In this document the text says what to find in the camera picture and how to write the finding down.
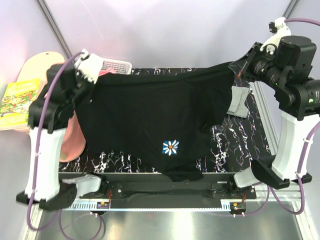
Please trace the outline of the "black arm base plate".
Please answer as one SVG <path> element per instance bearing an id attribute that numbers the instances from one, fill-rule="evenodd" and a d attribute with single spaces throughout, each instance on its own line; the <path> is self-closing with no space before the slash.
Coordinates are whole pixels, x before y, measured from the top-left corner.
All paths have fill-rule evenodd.
<path id="1" fill-rule="evenodd" d="M 256 191 L 248 187 L 242 192 L 227 191 L 229 173 L 204 173 L 196 181 L 171 181 L 158 173 L 105 173 L 99 193 L 85 198 L 107 198 L 111 192 L 112 210 L 209 210 L 227 211 L 230 202 L 256 199 Z"/>

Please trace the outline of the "white plastic laundry basket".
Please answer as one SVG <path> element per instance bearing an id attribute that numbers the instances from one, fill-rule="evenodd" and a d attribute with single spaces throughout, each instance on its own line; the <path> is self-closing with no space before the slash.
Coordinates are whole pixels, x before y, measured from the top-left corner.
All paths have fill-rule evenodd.
<path id="1" fill-rule="evenodd" d="M 116 74 L 129 75 L 132 70 L 132 64 L 128 61 L 105 58 L 101 71 L 115 70 Z"/>

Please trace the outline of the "aluminium frame rail front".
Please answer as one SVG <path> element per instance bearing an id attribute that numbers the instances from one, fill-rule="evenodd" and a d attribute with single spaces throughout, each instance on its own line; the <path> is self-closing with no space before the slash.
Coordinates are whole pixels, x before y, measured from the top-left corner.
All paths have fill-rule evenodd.
<path id="1" fill-rule="evenodd" d="M 62 190 L 50 200 L 40 200 L 45 211 L 191 211 L 229 212 L 247 215 L 247 204 L 258 202 L 264 206 L 273 201 L 271 191 L 263 185 L 249 186 L 230 193 L 221 181 L 104 181 L 96 192 L 80 195 L 74 184 L 62 183 Z"/>

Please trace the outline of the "folded grey t shirt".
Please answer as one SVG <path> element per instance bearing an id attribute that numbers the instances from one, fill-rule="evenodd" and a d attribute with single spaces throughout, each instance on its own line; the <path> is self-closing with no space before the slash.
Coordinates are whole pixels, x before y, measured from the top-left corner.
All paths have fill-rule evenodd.
<path id="1" fill-rule="evenodd" d="M 247 118 L 249 110 L 245 105 L 246 99 L 250 93 L 248 87 L 232 86 L 232 101 L 227 111 L 228 115 Z"/>

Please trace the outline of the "green treehouse book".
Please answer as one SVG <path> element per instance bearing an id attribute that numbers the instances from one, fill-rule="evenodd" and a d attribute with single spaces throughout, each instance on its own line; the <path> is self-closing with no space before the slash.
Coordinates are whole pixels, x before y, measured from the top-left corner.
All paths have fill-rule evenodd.
<path id="1" fill-rule="evenodd" d="M 39 78 L 9 83 L 0 104 L 0 129 L 28 128 L 29 107 L 37 99 Z"/>

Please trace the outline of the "pink garment in basket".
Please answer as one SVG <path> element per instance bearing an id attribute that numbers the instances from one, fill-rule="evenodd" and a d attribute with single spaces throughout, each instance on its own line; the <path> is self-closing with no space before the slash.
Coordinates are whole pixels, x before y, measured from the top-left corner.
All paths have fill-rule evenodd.
<path id="1" fill-rule="evenodd" d="M 106 75 L 106 74 L 116 74 L 117 71 L 113 68 L 107 68 L 107 69 L 102 69 L 100 70 L 99 72 L 99 76 L 103 76 L 103 75 Z"/>

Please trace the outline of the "black t shirt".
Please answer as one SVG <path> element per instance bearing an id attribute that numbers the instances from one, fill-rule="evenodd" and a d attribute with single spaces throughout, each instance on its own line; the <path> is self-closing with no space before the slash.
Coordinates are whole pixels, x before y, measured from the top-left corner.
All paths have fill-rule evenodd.
<path id="1" fill-rule="evenodd" d="M 234 80 L 228 62 L 177 75 L 106 74 L 75 112 L 93 153 L 124 151 L 174 182 L 197 181 Z"/>

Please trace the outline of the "pink tiered shelf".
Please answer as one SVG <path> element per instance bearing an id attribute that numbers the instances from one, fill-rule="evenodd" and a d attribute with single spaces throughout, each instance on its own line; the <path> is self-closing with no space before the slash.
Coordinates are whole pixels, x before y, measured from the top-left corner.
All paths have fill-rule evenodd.
<path id="1" fill-rule="evenodd" d="M 63 64 L 65 58 L 58 52 L 46 51 L 38 53 L 29 58 L 23 65 L 18 82 L 40 79 L 37 94 L 39 94 L 47 83 L 47 70 L 55 64 Z M 60 159 L 61 163 L 67 163 L 78 158 L 84 151 L 86 145 L 77 116 L 74 114 L 68 120 L 68 126 L 62 141 Z"/>

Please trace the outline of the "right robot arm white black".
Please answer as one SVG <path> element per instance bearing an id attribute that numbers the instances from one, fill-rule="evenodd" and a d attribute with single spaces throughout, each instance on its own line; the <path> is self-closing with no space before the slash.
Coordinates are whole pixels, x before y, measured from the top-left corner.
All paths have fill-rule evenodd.
<path id="1" fill-rule="evenodd" d="M 290 35 L 279 43 L 255 43 L 229 64 L 238 79 L 263 82 L 272 88 L 281 111 L 281 132 L 275 155 L 254 159 L 227 185 L 228 195 L 239 198 L 245 188 L 264 183 L 276 190 L 291 182 L 312 181 L 307 172 L 310 145 L 320 125 L 320 82 L 310 78 L 317 46 L 308 37 Z"/>

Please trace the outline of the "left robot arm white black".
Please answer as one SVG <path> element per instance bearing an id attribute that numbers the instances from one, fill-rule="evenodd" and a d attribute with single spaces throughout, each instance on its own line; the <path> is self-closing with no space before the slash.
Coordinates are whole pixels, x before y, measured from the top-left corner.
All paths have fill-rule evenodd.
<path id="1" fill-rule="evenodd" d="M 59 161 L 68 121 L 75 108 L 89 98 L 98 80 L 102 63 L 75 66 L 52 65 L 46 73 L 47 84 L 29 107 L 28 125 L 31 139 L 29 177 L 16 202 L 39 204 L 47 211 L 70 207 L 87 194 L 103 198 L 108 193 L 105 177 L 92 173 L 76 178 L 59 178 Z"/>

